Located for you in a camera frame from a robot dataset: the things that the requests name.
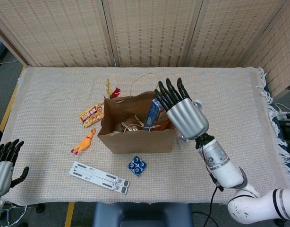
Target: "rubber chicken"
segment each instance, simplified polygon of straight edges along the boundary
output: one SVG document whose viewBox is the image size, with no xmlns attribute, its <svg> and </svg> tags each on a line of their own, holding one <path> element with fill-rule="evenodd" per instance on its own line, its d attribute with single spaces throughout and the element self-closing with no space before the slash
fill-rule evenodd
<svg viewBox="0 0 290 227">
<path fill-rule="evenodd" d="M 78 155 L 79 152 L 88 148 L 89 145 L 92 143 L 92 138 L 95 133 L 96 133 L 96 129 L 92 129 L 90 133 L 88 134 L 88 136 L 86 136 L 83 140 L 81 140 L 81 142 L 78 143 L 78 145 L 75 146 L 74 149 L 72 149 L 70 152 L 75 153 L 75 155 Z"/>
</svg>

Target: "robotic arm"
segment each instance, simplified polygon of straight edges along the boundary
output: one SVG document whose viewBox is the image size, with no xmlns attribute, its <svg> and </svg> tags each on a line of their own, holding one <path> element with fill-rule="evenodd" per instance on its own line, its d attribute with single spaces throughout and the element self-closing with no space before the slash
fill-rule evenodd
<svg viewBox="0 0 290 227">
<path fill-rule="evenodd" d="M 14 166 L 23 143 L 17 139 L 0 145 L 0 215 L 4 205 L 1 196 L 5 195 L 10 188 L 23 182 L 28 174 L 28 167 L 25 167 L 22 175 L 18 179 L 12 180 Z"/>
<path fill-rule="evenodd" d="M 248 184 L 243 169 L 238 170 L 214 136 L 206 133 L 209 123 L 194 106 L 181 78 L 177 81 L 180 94 L 169 79 L 166 79 L 166 85 L 168 90 L 159 81 L 161 92 L 154 92 L 167 111 L 167 116 L 186 139 L 196 141 L 196 149 L 218 188 L 221 191 L 223 188 L 236 190 L 227 205 L 231 217 L 242 224 L 276 218 L 290 219 L 290 190 L 275 189 L 261 197 L 254 187 Z"/>
</svg>

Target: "floor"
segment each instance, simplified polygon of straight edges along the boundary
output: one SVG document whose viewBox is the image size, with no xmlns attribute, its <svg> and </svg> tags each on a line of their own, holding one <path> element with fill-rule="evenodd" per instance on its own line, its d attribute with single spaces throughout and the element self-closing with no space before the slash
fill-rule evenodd
<svg viewBox="0 0 290 227">
<path fill-rule="evenodd" d="M 7 53 L 3 62 L 13 61 L 15 57 L 11 53 Z M 22 65 L 19 62 L 12 64 L 4 64 L 0 66 L 0 122 L 4 115 L 4 112 L 8 106 L 9 100 L 12 96 L 15 88 L 17 78 L 21 72 Z M 43 213 L 38 214 L 35 209 L 28 209 L 26 215 L 23 218 L 23 222 L 28 222 L 29 227 L 63 227 L 67 214 L 68 203 L 56 202 L 46 203 L 46 209 Z M 95 203 L 78 202 L 75 205 L 75 210 L 72 218 L 72 227 L 90 227 L 92 225 L 93 214 L 95 209 Z M 198 203 L 193 204 L 193 211 L 209 212 L 209 204 Z M 15 220 L 20 215 L 20 210 L 12 212 L 12 220 Z M 243 227 L 236 221 L 234 221 L 227 212 L 226 205 L 214 204 L 212 217 L 218 223 L 220 227 Z M 201 214 L 194 214 L 194 226 L 202 227 L 206 216 Z M 4 218 L 1 225 L 6 225 L 6 219 Z M 215 227 L 216 225 L 212 221 L 208 221 L 207 227 Z M 249 227 L 275 227 L 276 225 L 272 220 L 262 221 L 255 224 L 248 225 Z"/>
</svg>

